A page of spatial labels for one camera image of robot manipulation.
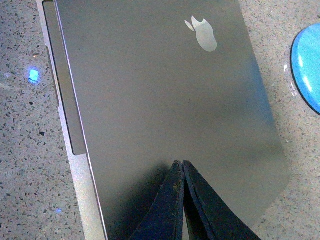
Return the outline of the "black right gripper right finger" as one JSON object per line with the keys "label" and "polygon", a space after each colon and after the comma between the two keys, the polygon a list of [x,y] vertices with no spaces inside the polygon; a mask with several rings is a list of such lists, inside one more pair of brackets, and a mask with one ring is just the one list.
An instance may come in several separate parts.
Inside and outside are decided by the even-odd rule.
{"label": "black right gripper right finger", "polygon": [[184,211],[191,240],[254,240],[255,233],[237,217],[190,161],[183,161]]}

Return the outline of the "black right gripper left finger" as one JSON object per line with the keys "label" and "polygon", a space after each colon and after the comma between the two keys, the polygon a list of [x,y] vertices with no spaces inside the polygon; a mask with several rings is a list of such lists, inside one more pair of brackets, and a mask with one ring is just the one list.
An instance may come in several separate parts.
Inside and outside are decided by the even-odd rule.
{"label": "black right gripper left finger", "polygon": [[185,173],[174,161],[148,213],[131,240],[181,240],[183,237]]}

